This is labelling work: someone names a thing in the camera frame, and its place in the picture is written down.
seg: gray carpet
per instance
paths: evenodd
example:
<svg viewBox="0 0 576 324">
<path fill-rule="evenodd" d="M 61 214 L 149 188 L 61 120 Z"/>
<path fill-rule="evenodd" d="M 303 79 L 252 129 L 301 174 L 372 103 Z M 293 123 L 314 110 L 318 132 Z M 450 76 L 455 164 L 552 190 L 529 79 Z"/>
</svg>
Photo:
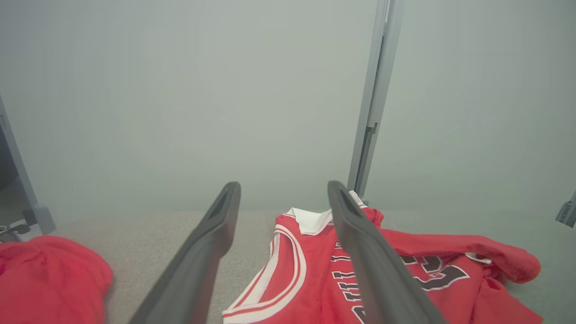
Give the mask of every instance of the gray carpet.
<svg viewBox="0 0 576 324">
<path fill-rule="evenodd" d="M 279 212 L 241 212 L 236 237 L 222 259 L 210 304 L 208 323 L 221 323 L 228 308 L 266 263 L 274 218 Z M 547 323 L 574 323 L 575 294 L 571 270 L 576 265 L 573 229 L 522 213 L 461 214 L 385 211 L 383 226 L 412 233 L 478 234 L 525 248 L 543 265 L 527 284 L 508 285 L 510 293 Z M 110 324 L 125 324 L 203 213 L 172 212 L 92 217 L 59 228 L 64 236 L 98 252 L 115 272 L 108 294 Z"/>
</svg>

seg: gray wall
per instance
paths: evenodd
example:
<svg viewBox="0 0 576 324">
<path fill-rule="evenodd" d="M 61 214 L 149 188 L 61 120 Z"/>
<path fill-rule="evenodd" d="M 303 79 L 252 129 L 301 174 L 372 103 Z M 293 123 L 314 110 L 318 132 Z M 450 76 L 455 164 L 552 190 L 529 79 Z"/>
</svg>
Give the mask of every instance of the gray wall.
<svg viewBox="0 0 576 324">
<path fill-rule="evenodd" d="M 345 182 L 376 0 L 3 1 L 0 93 L 57 222 L 327 206 Z"/>
<path fill-rule="evenodd" d="M 576 2 L 406 1 L 365 198 L 553 218 L 576 189 Z"/>
</svg>

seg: red clothing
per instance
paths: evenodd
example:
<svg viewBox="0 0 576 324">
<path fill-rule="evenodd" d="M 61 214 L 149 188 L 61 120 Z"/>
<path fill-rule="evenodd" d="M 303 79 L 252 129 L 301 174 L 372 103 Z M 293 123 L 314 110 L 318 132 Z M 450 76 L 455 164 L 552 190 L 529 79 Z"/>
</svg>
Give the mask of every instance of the red clothing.
<svg viewBox="0 0 576 324">
<path fill-rule="evenodd" d="M 384 216 L 363 211 L 380 228 Z M 538 275 L 540 263 L 525 250 L 483 236 L 381 232 L 447 322 L 542 322 L 502 284 Z M 364 323 L 352 262 L 334 227 L 328 223 L 316 235 L 303 235 L 294 215 L 278 216 L 269 262 L 223 319 L 229 324 Z"/>
<path fill-rule="evenodd" d="M 0 243 L 2 324 L 101 324 L 112 269 L 68 239 Z"/>
</svg>

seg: red jersey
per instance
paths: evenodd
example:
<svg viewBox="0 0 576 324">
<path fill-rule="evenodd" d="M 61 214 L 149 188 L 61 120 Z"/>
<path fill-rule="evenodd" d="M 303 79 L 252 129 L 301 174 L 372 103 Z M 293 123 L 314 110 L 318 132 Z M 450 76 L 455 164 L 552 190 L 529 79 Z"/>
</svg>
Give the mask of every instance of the red jersey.
<svg viewBox="0 0 576 324">
<path fill-rule="evenodd" d="M 357 202 L 380 228 L 384 216 Z M 365 323 L 351 259 L 330 221 L 330 212 L 278 216 L 270 260 L 223 312 L 224 323 Z M 503 285 L 538 275 L 540 263 L 525 250 L 483 236 L 381 232 L 448 323 L 542 322 Z"/>
</svg>

